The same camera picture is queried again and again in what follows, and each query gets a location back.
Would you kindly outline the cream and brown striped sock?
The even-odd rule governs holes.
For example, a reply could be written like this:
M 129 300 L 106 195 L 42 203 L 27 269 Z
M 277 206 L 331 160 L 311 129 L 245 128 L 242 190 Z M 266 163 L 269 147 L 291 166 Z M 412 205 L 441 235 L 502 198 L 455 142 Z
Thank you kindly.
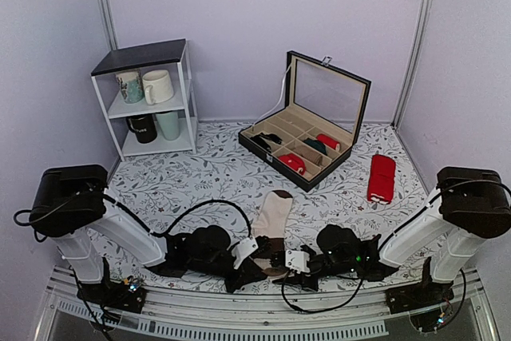
M 252 260 L 266 276 L 283 276 L 286 272 L 282 264 L 272 266 L 271 259 L 284 252 L 284 234 L 292 203 L 293 197 L 289 192 L 270 191 L 252 224 L 252 235 L 259 243 L 259 249 L 252 255 Z

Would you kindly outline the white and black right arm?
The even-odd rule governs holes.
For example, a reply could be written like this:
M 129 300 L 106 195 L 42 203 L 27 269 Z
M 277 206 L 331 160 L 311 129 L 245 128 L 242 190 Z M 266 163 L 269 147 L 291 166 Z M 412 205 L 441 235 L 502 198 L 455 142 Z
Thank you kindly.
M 434 257 L 427 277 L 413 289 L 416 303 L 429 306 L 486 240 L 510 229 L 509 196 L 509 187 L 493 170 L 445 167 L 424 205 L 387 238 L 361 240 L 350 228 L 328 224 L 316 237 L 319 253 L 301 248 L 309 270 L 289 270 L 276 283 L 317 291 L 319 279 L 351 272 L 360 280 L 382 281 L 420 248 L 446 234 L 447 249 Z

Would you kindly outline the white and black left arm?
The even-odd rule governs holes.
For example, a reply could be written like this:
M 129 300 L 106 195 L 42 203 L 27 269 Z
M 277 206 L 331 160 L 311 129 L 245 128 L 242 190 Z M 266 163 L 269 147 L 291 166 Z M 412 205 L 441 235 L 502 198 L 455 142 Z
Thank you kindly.
M 107 176 L 100 165 L 47 169 L 28 221 L 57 244 L 79 281 L 100 303 L 113 303 L 119 289 L 106 277 L 109 268 L 94 250 L 88 229 L 128 250 L 159 276 L 180 278 L 188 271 L 219 276 L 229 293 L 266 279 L 252 259 L 259 251 L 254 237 L 233 244 L 227 231 L 214 224 L 190 233 L 154 232 L 108 190 Z

